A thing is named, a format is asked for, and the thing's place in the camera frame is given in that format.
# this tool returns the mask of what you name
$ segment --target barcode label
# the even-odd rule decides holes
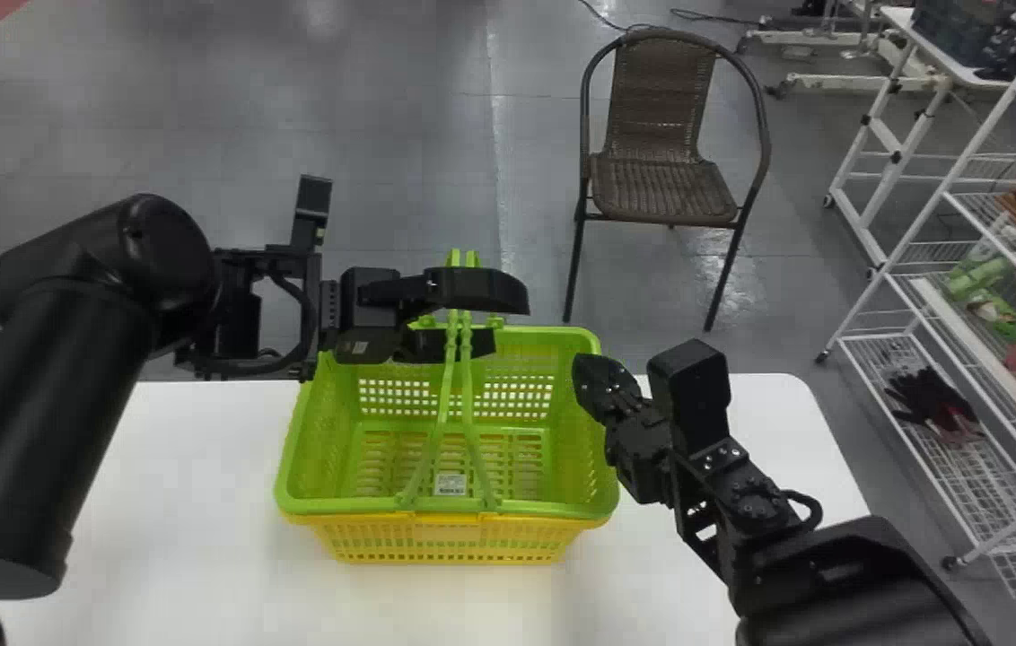
[[[467,475],[463,473],[438,473],[436,496],[466,496]]]

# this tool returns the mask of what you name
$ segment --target caster wheel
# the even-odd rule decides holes
[[[787,96],[787,91],[790,91],[790,85],[783,81],[779,85],[767,85],[763,90],[781,102],[784,96]]]

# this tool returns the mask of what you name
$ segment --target green basket handle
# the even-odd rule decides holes
[[[480,266],[481,260],[475,252],[467,252],[464,266]],[[446,266],[459,266],[459,250],[448,253]],[[451,404],[451,383],[455,373],[456,344],[459,339],[459,371],[461,371],[461,428],[464,442],[467,446],[467,456],[475,469],[475,478],[481,483],[483,492],[484,511],[495,512],[500,507],[496,492],[492,490],[484,455],[481,453],[481,443],[475,433],[473,417],[474,387],[472,385],[472,313],[449,310],[445,330],[445,359],[443,360],[443,377],[440,381],[440,396],[437,402],[437,421],[430,431],[426,442],[425,454],[417,463],[412,477],[405,483],[404,491],[396,495],[396,506],[409,508],[417,500],[418,492],[427,477],[427,471],[440,453],[440,442],[443,440],[443,429],[448,421],[448,407]]]

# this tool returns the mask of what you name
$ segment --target chair leg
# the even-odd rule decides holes
[[[576,274],[579,273],[579,252],[583,245],[583,215],[576,212],[576,242],[573,242],[573,265],[568,270],[568,294],[565,296],[565,323],[573,317],[573,299],[576,297]]]
[[[727,257],[724,258],[724,266],[719,273],[719,282],[716,283],[716,294],[712,295],[712,305],[708,306],[708,318],[704,321],[704,331],[712,331],[712,324],[716,322],[716,312],[719,311],[719,302],[722,300],[722,290],[727,284],[727,274],[731,273],[731,266],[735,262],[735,254],[739,252],[739,241],[743,238],[743,223],[735,229],[731,237],[731,245],[727,247]]]

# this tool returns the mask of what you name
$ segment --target metal chair frame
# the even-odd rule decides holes
[[[743,200],[743,204],[738,205],[737,212],[735,216],[731,218],[726,223],[706,223],[706,224],[689,224],[686,220],[681,220],[680,218],[662,218],[656,219],[654,217],[640,217],[638,221],[648,224],[668,224],[670,229],[674,229],[676,224],[682,227],[705,227],[711,229],[731,229],[734,230],[733,238],[731,238],[731,244],[727,249],[727,254],[724,258],[724,263],[722,263],[722,270],[719,274],[719,281],[716,285],[716,290],[712,295],[712,303],[708,307],[708,315],[706,315],[706,320],[704,321],[704,331],[712,330],[712,324],[714,319],[716,319],[716,312],[719,310],[719,302],[722,299],[722,294],[724,294],[724,287],[727,283],[727,275],[731,273],[731,266],[735,262],[735,255],[739,252],[739,244],[743,239],[743,230],[747,225],[747,218],[751,215],[751,207],[755,204],[755,197],[758,196],[759,188],[763,185],[763,179],[766,177],[767,168],[771,160],[771,135],[769,130],[767,130],[767,117],[766,111],[764,111],[763,106],[763,93],[759,90],[758,81],[755,79],[751,70],[747,68],[746,63],[744,63],[741,58],[736,54],[722,48],[721,45],[713,41],[706,40],[702,36],[697,36],[694,34],[674,31],[673,29],[666,28],[640,28],[635,29],[635,31],[627,33],[618,40],[612,41],[610,44],[606,45],[605,48],[595,53],[594,57],[591,57],[587,68],[583,70],[583,77],[581,79],[581,154],[579,154],[579,165],[581,165],[581,181],[579,181],[579,196],[576,201],[576,212],[574,213],[574,220],[576,220],[576,238],[574,238],[573,243],[573,261],[571,261],[571,268],[568,273],[568,292],[566,292],[565,297],[565,314],[563,314],[563,320],[565,323],[569,322],[571,318],[571,312],[573,311],[573,299],[576,295],[576,277],[579,272],[579,257],[581,256],[581,247],[583,245],[583,223],[589,220],[599,220],[599,221],[616,221],[616,220],[633,220],[632,218],[618,218],[610,217],[605,215],[602,212],[591,212],[587,209],[587,201],[593,196],[589,195],[589,185],[591,184],[591,172],[590,172],[590,132],[589,132],[589,89],[591,84],[591,74],[595,71],[599,61],[602,61],[608,54],[616,52],[616,65],[618,65],[618,73],[620,72],[619,65],[623,61],[624,50],[632,48],[632,46],[638,45],[643,42],[648,41],[673,41],[693,46],[698,46],[708,50],[712,53],[714,61],[717,62],[720,58],[727,61],[733,65],[733,67],[741,74],[743,80],[746,82],[747,86],[751,90],[751,99],[755,104],[755,121],[756,127],[758,128],[758,138],[759,138],[759,163],[756,167],[754,179],[751,180],[751,186],[749,191],[747,191],[747,196]],[[615,81],[612,79],[612,99],[611,103],[615,104]],[[702,108],[706,106],[706,87],[704,87],[704,94],[697,99],[696,109],[693,110],[694,122],[691,124],[692,131],[689,136],[691,136],[691,148],[694,151],[696,158],[700,163],[704,163],[705,159],[698,155],[697,151],[697,138],[698,138],[698,128],[700,127],[700,121],[702,118]],[[612,133],[612,111],[610,111],[610,118],[608,118],[608,132]]]

